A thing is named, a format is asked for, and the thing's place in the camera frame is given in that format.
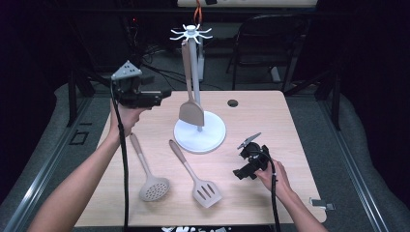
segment forearm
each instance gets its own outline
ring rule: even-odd
[[[109,135],[43,203],[29,231],[71,231],[94,193],[120,145],[118,134]]]
[[[280,201],[292,217],[299,232],[328,231],[308,210],[301,198],[294,191],[290,192]]]

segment human arm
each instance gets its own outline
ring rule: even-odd
[[[290,187],[286,170],[281,162],[273,160],[277,173],[276,195],[286,208],[299,232],[328,231],[319,220],[308,210],[299,195]],[[269,163],[266,170],[257,170],[255,175],[262,181],[268,190],[272,189],[272,165]]]
[[[125,135],[131,133],[144,108],[130,109],[118,105]],[[118,120],[111,104],[107,137],[73,173],[49,195],[37,212],[29,231],[71,231],[87,206],[112,157],[120,146]]]

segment spatula head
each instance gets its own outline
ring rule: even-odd
[[[185,102],[180,107],[179,119],[199,127],[205,126],[205,116],[202,107],[195,102]]]
[[[205,208],[209,208],[222,199],[222,195],[213,182],[199,181],[193,187],[193,197]]]

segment spatula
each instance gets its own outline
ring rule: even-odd
[[[199,127],[205,125],[204,110],[201,105],[193,99],[191,69],[190,69],[190,46],[187,41],[183,41],[181,45],[182,58],[184,61],[184,71],[187,80],[188,101],[183,103],[180,107],[179,119]]]
[[[194,181],[192,194],[193,197],[199,202],[199,204],[201,204],[205,208],[209,208],[220,201],[222,199],[222,195],[220,194],[217,186],[213,182],[203,181],[196,177],[195,173],[193,173],[190,165],[182,154],[181,149],[172,139],[169,139],[169,146],[192,176]]]

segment human hand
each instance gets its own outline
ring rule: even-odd
[[[275,171],[277,172],[277,182],[276,182],[276,195],[279,200],[288,196],[293,192],[290,187],[289,179],[287,178],[286,170],[283,164],[279,161],[272,159]],[[268,167],[266,170],[256,170],[254,174],[262,181],[263,185],[268,190],[272,190],[272,165],[268,162]]]
[[[111,120],[110,120],[110,131],[115,131],[118,133],[118,119],[115,113],[114,104],[110,102],[111,109]],[[124,134],[128,136],[131,134],[133,126],[139,121],[139,115],[147,110],[148,108],[127,108],[122,104],[118,104],[118,112],[121,117],[121,122],[124,127]]]

